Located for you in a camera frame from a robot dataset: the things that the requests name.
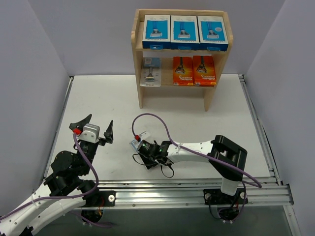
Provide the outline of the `clear blister razor pack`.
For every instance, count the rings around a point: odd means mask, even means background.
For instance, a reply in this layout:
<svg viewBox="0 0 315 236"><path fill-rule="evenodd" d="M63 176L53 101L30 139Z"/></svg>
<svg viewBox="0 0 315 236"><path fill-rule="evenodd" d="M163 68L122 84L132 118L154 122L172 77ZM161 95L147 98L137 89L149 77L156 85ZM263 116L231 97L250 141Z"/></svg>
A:
<svg viewBox="0 0 315 236"><path fill-rule="evenodd" d="M143 58L140 76L141 87L161 86L161 59Z"/></svg>
<svg viewBox="0 0 315 236"><path fill-rule="evenodd" d="M139 144L140 144L140 142L137 141L136 139L134 139L134 140L132 140L132 141L130 142L131 147L132 147L135 151L137 151Z"/></svg>

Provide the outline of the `orange Gillette Fusion box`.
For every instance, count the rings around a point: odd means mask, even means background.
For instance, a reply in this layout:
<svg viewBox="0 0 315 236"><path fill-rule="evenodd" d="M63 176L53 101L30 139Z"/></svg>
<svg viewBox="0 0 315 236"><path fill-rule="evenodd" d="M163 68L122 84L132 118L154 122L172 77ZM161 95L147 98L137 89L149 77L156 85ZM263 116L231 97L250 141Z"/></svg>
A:
<svg viewBox="0 0 315 236"><path fill-rule="evenodd" d="M214 87L217 85L212 56L193 56L193 79L195 86Z"/></svg>
<svg viewBox="0 0 315 236"><path fill-rule="evenodd" d="M173 58L173 85L193 86L193 63L191 57Z"/></svg>

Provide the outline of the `blue Harry's razor box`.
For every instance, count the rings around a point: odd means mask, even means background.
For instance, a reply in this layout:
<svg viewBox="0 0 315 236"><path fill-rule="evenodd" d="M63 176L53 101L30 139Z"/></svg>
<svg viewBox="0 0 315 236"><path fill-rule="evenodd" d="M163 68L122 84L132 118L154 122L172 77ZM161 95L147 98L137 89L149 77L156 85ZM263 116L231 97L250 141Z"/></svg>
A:
<svg viewBox="0 0 315 236"><path fill-rule="evenodd" d="M171 15L171 44L173 50L198 50L200 45L196 16Z"/></svg>
<svg viewBox="0 0 315 236"><path fill-rule="evenodd" d="M170 15L145 15L142 37L144 49L170 49L170 20Z"/></svg>
<svg viewBox="0 0 315 236"><path fill-rule="evenodd" d="M222 16L197 16L200 50L221 51L228 49L228 38Z"/></svg>

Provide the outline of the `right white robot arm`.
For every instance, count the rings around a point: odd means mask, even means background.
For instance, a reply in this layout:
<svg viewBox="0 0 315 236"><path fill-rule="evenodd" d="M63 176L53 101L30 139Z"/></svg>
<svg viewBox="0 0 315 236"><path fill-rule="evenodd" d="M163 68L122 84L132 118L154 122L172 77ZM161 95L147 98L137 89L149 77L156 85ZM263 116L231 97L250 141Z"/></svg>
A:
<svg viewBox="0 0 315 236"><path fill-rule="evenodd" d="M173 144L163 141L160 145L146 140L136 147L147 168L167 166L178 162L209 162L222 176L219 198L229 203L236 198L237 187L243 180L240 171L245 169L248 152L223 135L201 143Z"/></svg>

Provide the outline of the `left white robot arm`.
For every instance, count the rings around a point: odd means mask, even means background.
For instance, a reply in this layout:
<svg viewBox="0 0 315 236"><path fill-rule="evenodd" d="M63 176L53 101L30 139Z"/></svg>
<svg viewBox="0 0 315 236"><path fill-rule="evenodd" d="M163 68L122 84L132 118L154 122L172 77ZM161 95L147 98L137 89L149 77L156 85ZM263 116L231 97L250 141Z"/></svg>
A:
<svg viewBox="0 0 315 236"><path fill-rule="evenodd" d="M69 125L75 152L60 151L51 163L52 173L22 204L0 218L2 236L32 236L77 207L105 204L92 162L99 146L113 143L113 122L100 137L100 127L91 124L91 118L88 115Z"/></svg>

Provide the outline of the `wooden shelf unit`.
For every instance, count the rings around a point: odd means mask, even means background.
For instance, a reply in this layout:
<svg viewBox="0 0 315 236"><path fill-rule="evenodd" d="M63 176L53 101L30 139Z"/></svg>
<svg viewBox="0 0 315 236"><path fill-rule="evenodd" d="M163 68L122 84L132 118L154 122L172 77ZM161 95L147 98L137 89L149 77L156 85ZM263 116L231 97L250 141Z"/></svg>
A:
<svg viewBox="0 0 315 236"><path fill-rule="evenodd" d="M141 69L143 62L143 53L150 52L150 49L144 49L142 47L142 36L144 33L144 20L145 15L184 15L184 16L221 16L223 17L226 35L228 39L228 48L226 51L181 51L181 50L171 50L171 49L163 49L158 50L159 57L161 59L161 85L162 86L170 86L173 85L173 58L165 57L165 53L179 53L181 56L184 53L191 52L193 55L201 55L205 53L206 55L211 55L214 60L215 73L217 77L217 81L220 80L223 69L226 65L226 61L229 57L230 51L233 45L233 33L229 20L228 13L222 10L191 10L191 9L136 9L133 26L131 30L131 48L133 54L133 63L135 70L135 79L137 86L137 94L138 94L138 102L139 107L143 108L144 106L144 95L145 95L145 87L140 86L140 78L141 78Z"/></svg>

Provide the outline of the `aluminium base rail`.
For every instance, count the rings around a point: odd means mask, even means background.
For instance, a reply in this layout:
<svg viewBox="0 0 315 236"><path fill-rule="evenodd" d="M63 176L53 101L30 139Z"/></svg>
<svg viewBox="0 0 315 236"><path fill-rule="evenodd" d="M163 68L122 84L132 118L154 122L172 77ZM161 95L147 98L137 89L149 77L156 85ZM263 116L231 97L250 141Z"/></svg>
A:
<svg viewBox="0 0 315 236"><path fill-rule="evenodd" d="M134 133L144 131L157 142L172 138L179 143L200 143L224 135L248 151L245 170L262 184L261 188L247 187L248 206L291 205L290 189L280 184L243 88L237 74L224 74L208 111L202 88L147 88L140 108L134 75L75 76L51 156L72 150L69 124L92 115L91 122L101 131L113 123L113 144L97 149L93 165L100 189L116 192L116 208L204 207L204 189L221 184L221 176L210 163L180 162L172 170L147 170L133 160L130 142Z"/></svg>

